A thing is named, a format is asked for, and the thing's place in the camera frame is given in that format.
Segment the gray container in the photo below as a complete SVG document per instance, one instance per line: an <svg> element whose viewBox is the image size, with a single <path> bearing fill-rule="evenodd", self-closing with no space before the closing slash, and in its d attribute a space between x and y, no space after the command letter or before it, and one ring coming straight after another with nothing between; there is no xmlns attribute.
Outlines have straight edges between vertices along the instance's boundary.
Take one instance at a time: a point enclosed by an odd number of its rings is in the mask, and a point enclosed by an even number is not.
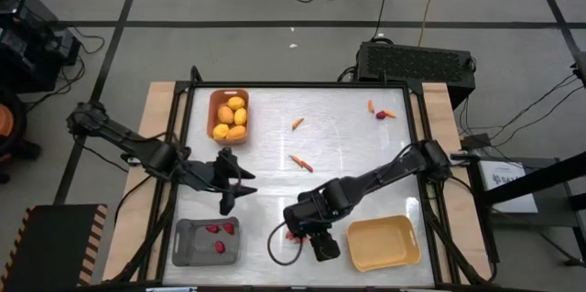
<svg viewBox="0 0 586 292"><path fill-rule="evenodd" d="M234 226L234 234L227 233L223 225L231 223ZM217 233L206 230L209 225L220 228ZM220 241L226 251L218 254L215 243ZM197 265L230 265L236 262L240 253L240 222L235 217L215 220L189 220L181 219L175 228L173 244L173 265L197 266Z"/></svg>

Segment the red strawberry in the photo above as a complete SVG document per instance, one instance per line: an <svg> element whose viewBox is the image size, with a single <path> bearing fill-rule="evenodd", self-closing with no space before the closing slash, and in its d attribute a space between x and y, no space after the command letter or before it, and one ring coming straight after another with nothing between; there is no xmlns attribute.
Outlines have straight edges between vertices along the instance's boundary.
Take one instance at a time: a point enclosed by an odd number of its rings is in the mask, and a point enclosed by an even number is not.
<svg viewBox="0 0 586 292"><path fill-rule="evenodd" d="M216 242L214 247L216 249L216 252L219 254L226 252L226 246L224 246L224 244L220 241Z"/></svg>
<svg viewBox="0 0 586 292"><path fill-rule="evenodd" d="M205 230L207 230L210 233L218 233L220 231L220 227L218 227L217 225L209 225L205 226Z"/></svg>
<svg viewBox="0 0 586 292"><path fill-rule="evenodd" d="M223 229L229 234L234 234L234 225L232 223L225 223Z"/></svg>

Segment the yellow tray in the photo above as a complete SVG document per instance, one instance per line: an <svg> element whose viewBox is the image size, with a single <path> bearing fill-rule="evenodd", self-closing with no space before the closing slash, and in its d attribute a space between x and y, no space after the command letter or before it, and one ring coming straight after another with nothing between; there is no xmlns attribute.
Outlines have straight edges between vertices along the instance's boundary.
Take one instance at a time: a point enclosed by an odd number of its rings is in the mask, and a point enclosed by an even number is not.
<svg viewBox="0 0 586 292"><path fill-rule="evenodd" d="M348 246L352 261L361 272L412 265L421 257L413 225L404 215L352 222Z"/></svg>

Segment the gray floor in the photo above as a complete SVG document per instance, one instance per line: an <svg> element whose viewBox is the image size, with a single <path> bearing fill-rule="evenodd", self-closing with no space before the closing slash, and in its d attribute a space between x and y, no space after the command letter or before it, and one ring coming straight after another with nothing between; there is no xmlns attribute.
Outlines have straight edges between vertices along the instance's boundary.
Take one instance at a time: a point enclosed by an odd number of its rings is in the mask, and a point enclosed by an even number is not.
<svg viewBox="0 0 586 292"><path fill-rule="evenodd" d="M117 21L125 0L42 0L63 20ZM586 0L556 0L569 22L586 22ZM386 0L385 21L420 21L427 0ZM133 0L129 21L373 21L380 0ZM467 49L478 60L477 89L470 98L470 125L501 124L570 74L570 51L556 28L491 28L493 22L555 22L546 0L434 0L429 21L486 22L475 29L428 28L423 46ZM333 81L353 57L360 42L373 35L364 27L126 27L115 40L117 51L105 82L101 101L109 114L137 128L152 81L184 80L196 64L206 81ZM112 27L86 27L81 31L110 41ZM418 29L383 28L395 43L416 45ZM572 30L586 49L586 30ZM89 48L92 40L84 40ZM27 137L43 146L36 162L10 168L13 181L0 186L0 263L20 223L24 209L50 204L69 158L72 140L65 117L78 101L92 93L106 48L83 58L88 66L73 91L54 97L29 116ZM518 122L539 117L573 87L554 93ZM29 95L27 100L40 95ZM508 156L569 157L586 147L581 103L577 92L549 118L527 128L502 147ZM87 143L109 158L119 152L104 141ZM67 203L107 203L115 207L122 197L125 173L89 153L83 153ZM575 192L586 188L572 183ZM100 257L107 254L108 222ZM548 233L578 255L569 229ZM562 257L529 231L495 228L502 262L496 282L506 287L576 291L586 283L579 268L560 266Z"/></svg>

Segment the mango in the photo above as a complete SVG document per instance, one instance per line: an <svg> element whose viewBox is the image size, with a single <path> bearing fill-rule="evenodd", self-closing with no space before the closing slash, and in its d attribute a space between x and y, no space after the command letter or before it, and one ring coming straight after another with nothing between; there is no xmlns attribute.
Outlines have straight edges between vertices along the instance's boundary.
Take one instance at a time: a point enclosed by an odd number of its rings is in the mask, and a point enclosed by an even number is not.
<svg viewBox="0 0 586 292"><path fill-rule="evenodd" d="M231 139L241 138L245 134L246 134L246 127L238 125L238 126L232 127L228 131L228 134L226 134L226 139L231 140Z"/></svg>
<svg viewBox="0 0 586 292"><path fill-rule="evenodd" d="M246 124L246 118L247 118L246 109L240 108L240 109L236 110L236 113L234 114L234 123L235 124Z"/></svg>
<svg viewBox="0 0 586 292"><path fill-rule="evenodd" d="M234 113L230 108L223 105L218 109L218 119L220 120L220 123L231 124L234 122Z"/></svg>
<svg viewBox="0 0 586 292"><path fill-rule="evenodd" d="M221 139L225 138L228 134L230 127L227 124L217 124L213 127L212 135L214 139Z"/></svg>
<svg viewBox="0 0 586 292"><path fill-rule="evenodd" d="M228 99L228 106L230 107L230 109L234 111L240 108L244 108L245 105L246 102L240 96L233 96L230 99Z"/></svg>

